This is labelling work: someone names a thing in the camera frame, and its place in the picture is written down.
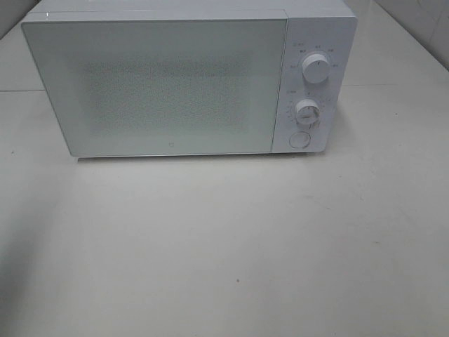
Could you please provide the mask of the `white microwave oven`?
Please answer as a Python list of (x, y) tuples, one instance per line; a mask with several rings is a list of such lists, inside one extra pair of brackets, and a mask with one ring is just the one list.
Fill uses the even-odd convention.
[[(323, 151), (358, 23), (343, 1), (41, 1), (24, 17), (21, 28), (27, 22), (220, 20), (286, 21), (272, 148), (269, 152), (235, 154)], [(328, 56), (330, 74), (325, 81), (311, 84), (302, 75), (301, 63), (317, 51)], [(319, 120), (312, 125), (299, 124), (295, 119), (294, 106), (304, 99), (314, 100), (320, 109)], [(305, 149), (289, 144), (289, 138), (298, 131), (311, 136)]]

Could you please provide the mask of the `white microwave door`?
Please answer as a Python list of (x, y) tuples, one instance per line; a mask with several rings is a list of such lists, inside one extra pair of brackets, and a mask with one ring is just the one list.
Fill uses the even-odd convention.
[(27, 22), (69, 153), (269, 152), (285, 20)]

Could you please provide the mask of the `white round door button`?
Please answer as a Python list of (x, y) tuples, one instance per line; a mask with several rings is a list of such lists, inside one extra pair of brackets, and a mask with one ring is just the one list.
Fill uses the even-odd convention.
[(311, 142), (311, 136), (304, 131), (298, 131), (289, 138), (289, 144), (295, 149), (305, 149)]

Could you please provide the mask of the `white microwave knob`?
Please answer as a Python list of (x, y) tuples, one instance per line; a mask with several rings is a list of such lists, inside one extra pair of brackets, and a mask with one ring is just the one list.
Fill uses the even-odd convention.
[(311, 84), (325, 81), (330, 74), (330, 61), (322, 52), (313, 52), (305, 57), (301, 63), (302, 75)]
[(294, 113), (297, 123), (302, 125), (312, 125), (320, 117), (319, 106), (311, 99), (304, 99), (296, 103)]

